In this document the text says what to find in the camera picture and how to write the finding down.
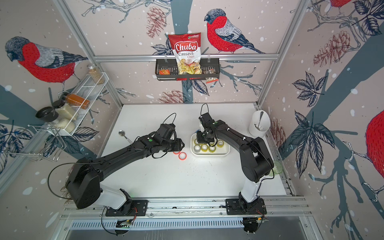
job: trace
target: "bottle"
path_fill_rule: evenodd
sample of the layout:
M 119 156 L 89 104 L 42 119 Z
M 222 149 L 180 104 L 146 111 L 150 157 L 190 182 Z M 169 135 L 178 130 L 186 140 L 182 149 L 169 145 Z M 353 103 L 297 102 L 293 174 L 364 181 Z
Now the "bottle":
M 63 99 L 59 99 L 55 102 L 53 102 L 52 106 L 55 108 L 55 111 L 62 116 L 63 118 L 66 118 L 68 120 L 76 120 L 77 116 L 79 116 L 76 111 L 71 108 L 71 106 L 65 102 Z
M 37 111 L 36 118 L 43 120 L 53 127 L 59 127 L 71 133 L 75 129 L 75 125 L 70 120 L 61 117 L 53 107 L 44 107 Z
M 100 72 L 100 69 L 98 67 L 96 67 L 95 64 L 89 64 L 87 67 L 89 69 L 88 73 L 92 77 L 93 81 L 96 84 L 103 84 L 104 83 L 104 79 L 101 77 L 102 74 Z
M 63 94 L 64 100 L 71 106 L 81 107 L 82 109 L 87 109 L 91 103 L 88 99 L 82 98 L 73 93 Z

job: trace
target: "chips bag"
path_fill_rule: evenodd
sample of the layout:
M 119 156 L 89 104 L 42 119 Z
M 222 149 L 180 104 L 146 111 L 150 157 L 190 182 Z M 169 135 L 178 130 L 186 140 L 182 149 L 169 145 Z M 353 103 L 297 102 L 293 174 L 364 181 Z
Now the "chips bag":
M 179 74 L 202 74 L 200 68 L 201 33 L 168 35 L 168 38 L 176 57 Z

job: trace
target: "metal ladle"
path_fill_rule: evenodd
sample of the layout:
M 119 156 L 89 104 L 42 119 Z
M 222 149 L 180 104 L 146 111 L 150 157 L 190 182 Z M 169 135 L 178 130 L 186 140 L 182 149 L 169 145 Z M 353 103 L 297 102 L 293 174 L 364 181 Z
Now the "metal ladle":
M 127 137 L 125 136 L 125 132 L 124 132 L 123 130 L 120 130 L 120 131 L 119 131 L 119 135 L 122 136 L 122 137 L 125 137 L 125 139 L 127 139 L 128 142 L 129 142 L 130 144 L 132 144 L 132 141 L 131 141 L 129 138 L 127 138 Z

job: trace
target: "wire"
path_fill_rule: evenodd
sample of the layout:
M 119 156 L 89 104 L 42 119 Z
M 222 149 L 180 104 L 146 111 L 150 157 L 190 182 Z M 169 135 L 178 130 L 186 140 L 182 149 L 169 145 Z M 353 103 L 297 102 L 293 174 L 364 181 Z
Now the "wire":
M 207 110 L 208 110 L 208 113 L 209 113 L 208 104 L 207 104 L 207 103 L 204 103 L 203 105 L 201 105 L 201 109 L 200 109 L 200 116 L 202 115 L 202 114 L 201 114 L 201 111 L 203 110 L 203 106 L 204 106 L 204 105 L 207 105 Z
M 172 121 L 172 123 L 173 123 L 173 122 L 175 121 L 175 119 L 176 119 L 176 113 L 172 113 L 171 115 L 169 115 L 169 116 L 164 120 L 164 122 L 165 122 L 170 116 L 172 116 L 173 114 L 175 114 L 175 118 L 174 118 L 173 121 Z

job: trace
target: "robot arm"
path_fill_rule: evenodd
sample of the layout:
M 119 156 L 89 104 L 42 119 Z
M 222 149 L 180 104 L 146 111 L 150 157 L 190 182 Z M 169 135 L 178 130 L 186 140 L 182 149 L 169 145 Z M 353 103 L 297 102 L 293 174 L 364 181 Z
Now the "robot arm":
M 71 194 L 76 207 L 83 209 L 95 203 L 112 207 L 113 209 L 126 208 L 130 211 L 130 197 L 122 189 L 119 191 L 100 185 L 107 176 L 118 169 L 154 153 L 181 151 L 184 143 L 177 138 L 175 125 L 161 124 L 156 132 L 139 137 L 131 145 L 105 157 L 95 160 L 82 158 L 73 167 L 65 184 Z

